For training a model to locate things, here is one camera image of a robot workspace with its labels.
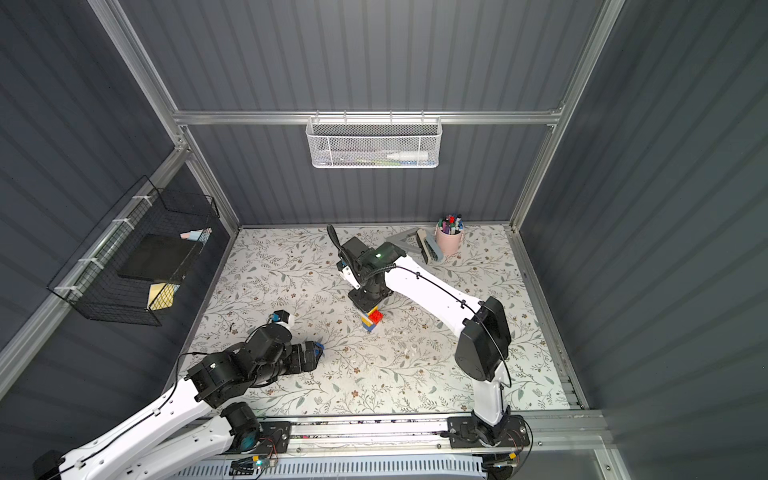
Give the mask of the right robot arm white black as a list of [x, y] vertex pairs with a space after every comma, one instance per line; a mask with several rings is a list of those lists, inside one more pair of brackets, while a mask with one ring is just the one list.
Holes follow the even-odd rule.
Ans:
[[348, 298], [366, 321], [375, 325], [379, 305], [394, 294], [441, 321], [457, 338], [455, 363], [472, 380], [473, 416], [487, 429], [501, 425], [509, 414], [503, 391], [512, 383], [506, 364], [511, 333], [502, 303], [448, 285], [391, 242], [372, 248], [357, 238], [341, 242], [332, 225], [326, 231], [339, 256], [337, 269], [352, 286]]

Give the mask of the long yellow lego brick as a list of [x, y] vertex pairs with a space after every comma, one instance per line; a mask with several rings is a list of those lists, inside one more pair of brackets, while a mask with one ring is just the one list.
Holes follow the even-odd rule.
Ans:
[[365, 317], [372, 322], [378, 322], [382, 318], [382, 313], [379, 311], [378, 308], [374, 308], [373, 310], [367, 312], [365, 314]]

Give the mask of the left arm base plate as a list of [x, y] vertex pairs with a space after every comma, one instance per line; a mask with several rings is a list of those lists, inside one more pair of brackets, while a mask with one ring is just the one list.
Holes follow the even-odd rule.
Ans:
[[282, 454], [287, 451], [292, 424], [287, 421], [268, 421], [236, 426], [225, 455]]

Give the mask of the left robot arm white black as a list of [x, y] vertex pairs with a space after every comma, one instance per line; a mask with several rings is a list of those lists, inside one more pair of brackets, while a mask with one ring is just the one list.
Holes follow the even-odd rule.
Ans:
[[164, 479], [220, 453], [276, 454], [288, 422], [259, 424], [242, 396], [280, 377], [311, 372], [321, 344], [293, 343], [290, 315], [271, 314], [245, 341], [203, 355], [165, 393], [93, 441], [51, 450], [33, 464], [38, 479]]

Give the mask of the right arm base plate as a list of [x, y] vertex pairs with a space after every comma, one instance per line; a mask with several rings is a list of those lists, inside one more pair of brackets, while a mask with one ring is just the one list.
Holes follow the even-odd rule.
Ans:
[[522, 449], [531, 445], [530, 432], [520, 415], [505, 415], [495, 426], [472, 415], [448, 417], [447, 429], [440, 436], [447, 438], [452, 448]]

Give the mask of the red lego brick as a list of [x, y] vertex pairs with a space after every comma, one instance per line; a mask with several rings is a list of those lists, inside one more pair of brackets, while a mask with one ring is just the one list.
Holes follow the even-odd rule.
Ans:
[[378, 325], [380, 323], [380, 321], [382, 320], [382, 318], [383, 318], [383, 314], [378, 309], [371, 310], [367, 314], [367, 319], [368, 319], [369, 323], [372, 324], [372, 325]]

